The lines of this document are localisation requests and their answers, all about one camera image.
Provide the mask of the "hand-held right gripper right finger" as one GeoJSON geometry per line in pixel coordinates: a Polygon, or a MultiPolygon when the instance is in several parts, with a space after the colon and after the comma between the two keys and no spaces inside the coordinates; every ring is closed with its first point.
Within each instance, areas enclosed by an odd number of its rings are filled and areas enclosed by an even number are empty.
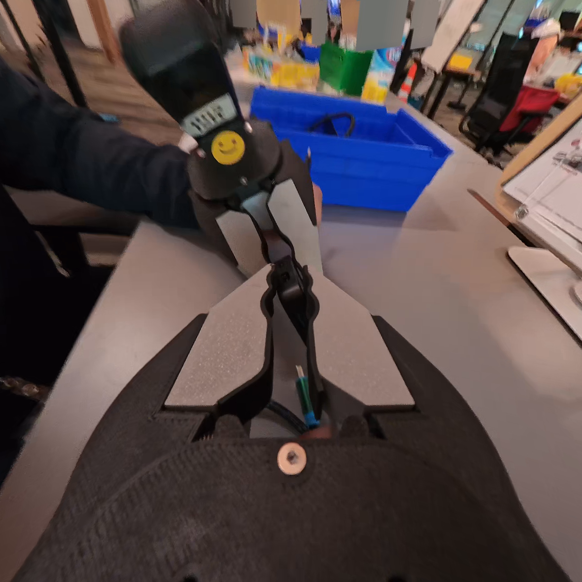
{"type": "Polygon", "coordinates": [[[352,415],[410,411],[415,401],[382,337],[382,318],[319,271],[304,268],[307,370],[314,414],[342,422],[352,415]]]}

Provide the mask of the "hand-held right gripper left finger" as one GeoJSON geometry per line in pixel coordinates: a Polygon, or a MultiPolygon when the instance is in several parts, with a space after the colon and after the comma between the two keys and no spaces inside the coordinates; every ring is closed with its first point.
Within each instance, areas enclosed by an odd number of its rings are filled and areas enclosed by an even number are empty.
{"type": "Polygon", "coordinates": [[[164,401],[171,412],[248,423],[273,394],[273,264],[242,283],[207,314],[164,401]]]}

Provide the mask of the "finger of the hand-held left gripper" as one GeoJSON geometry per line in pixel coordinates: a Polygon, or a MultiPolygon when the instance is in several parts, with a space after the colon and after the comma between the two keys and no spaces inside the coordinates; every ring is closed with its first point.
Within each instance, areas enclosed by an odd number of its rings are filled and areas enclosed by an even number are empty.
{"type": "Polygon", "coordinates": [[[227,210],[217,217],[216,223],[236,260],[237,268],[246,278],[251,278],[267,266],[263,242],[251,215],[227,210]]]}
{"type": "Polygon", "coordinates": [[[319,233],[292,179],[274,186],[267,210],[275,230],[287,242],[300,266],[322,273],[319,233]]]}

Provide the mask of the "black braided cable green plugs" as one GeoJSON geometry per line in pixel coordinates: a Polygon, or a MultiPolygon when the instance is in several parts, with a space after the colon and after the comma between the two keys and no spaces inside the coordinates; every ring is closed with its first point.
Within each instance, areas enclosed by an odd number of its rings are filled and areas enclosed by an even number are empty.
{"type": "Polygon", "coordinates": [[[329,135],[347,139],[352,135],[355,124],[355,117],[351,113],[338,112],[327,114],[318,119],[306,129],[306,132],[310,134],[329,135]],[[338,120],[345,122],[340,128],[342,131],[339,131],[335,126],[335,122],[338,120]]]}
{"type": "Polygon", "coordinates": [[[296,365],[296,372],[295,389],[302,410],[302,419],[287,407],[274,400],[271,400],[266,405],[266,410],[278,416],[296,434],[304,435],[319,428],[319,420],[316,418],[310,398],[309,379],[304,373],[302,366],[296,365]]]}

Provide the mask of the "small black hub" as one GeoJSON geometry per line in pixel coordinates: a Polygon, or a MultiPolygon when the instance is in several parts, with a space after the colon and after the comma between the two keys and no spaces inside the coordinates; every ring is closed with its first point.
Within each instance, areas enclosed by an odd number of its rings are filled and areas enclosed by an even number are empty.
{"type": "Polygon", "coordinates": [[[313,298],[306,291],[304,271],[292,256],[274,263],[273,283],[279,301],[306,347],[316,315],[313,298]]]}

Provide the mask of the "blue storage bin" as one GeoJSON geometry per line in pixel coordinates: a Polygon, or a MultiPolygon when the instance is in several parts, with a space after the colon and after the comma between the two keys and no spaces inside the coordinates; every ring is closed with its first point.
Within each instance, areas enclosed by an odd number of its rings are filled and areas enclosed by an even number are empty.
{"type": "Polygon", "coordinates": [[[303,160],[310,160],[311,179],[322,190],[324,204],[408,212],[453,154],[405,109],[390,113],[354,98],[259,86],[250,113],[269,122],[280,141],[289,141],[303,160]],[[306,132],[318,119],[338,112],[355,117],[349,138],[306,132]]]}

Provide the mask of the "person's left forearm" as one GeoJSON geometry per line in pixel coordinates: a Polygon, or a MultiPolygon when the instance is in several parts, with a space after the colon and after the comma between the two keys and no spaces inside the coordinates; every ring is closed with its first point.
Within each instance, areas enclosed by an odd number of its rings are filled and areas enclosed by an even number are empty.
{"type": "Polygon", "coordinates": [[[1,59],[1,185],[197,229],[187,161],[178,146],[105,122],[1,59]]]}

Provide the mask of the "yellow printed box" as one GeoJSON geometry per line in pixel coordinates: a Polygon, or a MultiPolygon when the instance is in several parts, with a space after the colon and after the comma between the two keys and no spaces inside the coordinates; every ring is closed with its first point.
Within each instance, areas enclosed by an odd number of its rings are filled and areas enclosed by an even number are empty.
{"type": "Polygon", "coordinates": [[[287,56],[266,45],[244,46],[243,67],[261,84],[281,89],[315,91],[319,62],[306,61],[298,54],[287,56]]]}

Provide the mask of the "small green bin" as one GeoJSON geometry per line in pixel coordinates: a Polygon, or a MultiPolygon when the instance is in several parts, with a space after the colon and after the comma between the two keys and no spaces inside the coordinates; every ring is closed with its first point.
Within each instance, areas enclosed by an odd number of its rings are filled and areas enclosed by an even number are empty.
{"type": "Polygon", "coordinates": [[[326,42],[319,54],[319,80],[342,94],[360,97],[373,54],[326,42]]]}

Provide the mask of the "white stand base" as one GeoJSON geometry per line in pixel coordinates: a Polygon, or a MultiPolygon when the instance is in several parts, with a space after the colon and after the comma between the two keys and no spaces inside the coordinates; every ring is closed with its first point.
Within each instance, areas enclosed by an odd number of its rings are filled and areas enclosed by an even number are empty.
{"type": "Polygon", "coordinates": [[[508,248],[510,262],[581,340],[581,230],[558,225],[555,215],[519,210],[517,224],[534,247],[508,248]]]}

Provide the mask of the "black chair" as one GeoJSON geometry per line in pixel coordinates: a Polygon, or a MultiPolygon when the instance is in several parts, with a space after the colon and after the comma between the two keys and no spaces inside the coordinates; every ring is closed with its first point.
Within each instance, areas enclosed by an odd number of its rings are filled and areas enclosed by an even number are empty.
{"type": "Polygon", "coordinates": [[[527,85],[524,76],[536,44],[537,40],[529,37],[501,35],[484,87],[459,125],[459,131],[473,143],[476,153],[490,149],[493,156],[498,156],[508,146],[527,144],[534,139],[537,129],[533,134],[526,134],[500,133],[498,128],[512,109],[521,87],[527,85]]]}

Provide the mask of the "white sign board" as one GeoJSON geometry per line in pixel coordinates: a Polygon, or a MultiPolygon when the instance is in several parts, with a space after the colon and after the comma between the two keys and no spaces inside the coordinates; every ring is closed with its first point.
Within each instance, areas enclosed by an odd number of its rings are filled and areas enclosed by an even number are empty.
{"type": "Polygon", "coordinates": [[[450,1],[421,63],[425,69],[439,74],[465,36],[484,1],[450,1]]]}

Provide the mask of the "printed instruction sheet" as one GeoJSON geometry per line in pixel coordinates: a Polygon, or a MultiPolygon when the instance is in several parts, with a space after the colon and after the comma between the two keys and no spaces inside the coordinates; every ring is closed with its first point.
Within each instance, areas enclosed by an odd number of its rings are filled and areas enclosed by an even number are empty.
{"type": "Polygon", "coordinates": [[[543,228],[581,252],[581,120],[511,178],[502,190],[518,203],[517,223],[543,228]]]}

